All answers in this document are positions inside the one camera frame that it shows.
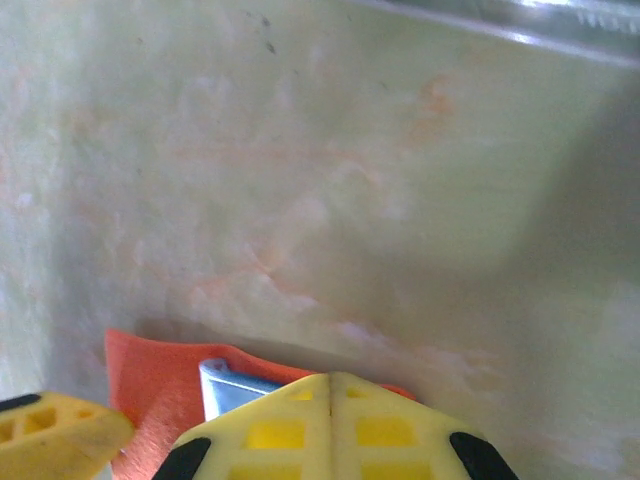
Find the scuffed white surface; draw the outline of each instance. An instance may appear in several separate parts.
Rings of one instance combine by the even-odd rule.
[[[3,396],[104,400],[108,326],[233,341],[639,478],[637,77],[333,0],[0,32]]]

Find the square hole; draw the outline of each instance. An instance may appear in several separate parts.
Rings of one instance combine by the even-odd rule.
[[[91,415],[93,415],[93,411],[86,408],[76,412],[77,418],[89,418]]]
[[[56,423],[56,409],[47,408],[30,413],[24,421],[24,433],[34,433],[53,427]]]
[[[289,395],[289,400],[295,400],[297,402],[313,400],[313,392],[311,390],[303,390],[301,392],[292,393]]]
[[[363,447],[409,447],[415,445],[413,428],[400,417],[364,417],[356,422],[358,445]]]
[[[304,422],[286,418],[255,422],[246,448],[304,448]]]
[[[431,469],[421,463],[366,463],[362,480],[433,480]]]
[[[347,388],[347,397],[348,398],[366,398],[368,395],[357,388],[349,387]]]
[[[238,465],[231,468],[228,480],[300,480],[299,465]]]
[[[13,439],[13,420],[0,423],[0,443]]]

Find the orange felt pad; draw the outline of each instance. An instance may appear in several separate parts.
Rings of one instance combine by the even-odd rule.
[[[112,462],[115,480],[149,479],[171,445],[204,421],[198,364],[224,358],[234,372],[291,383],[315,372],[287,367],[224,344],[158,342],[109,329],[105,335],[109,402],[133,422],[131,443]],[[391,391],[415,399],[394,386]]]

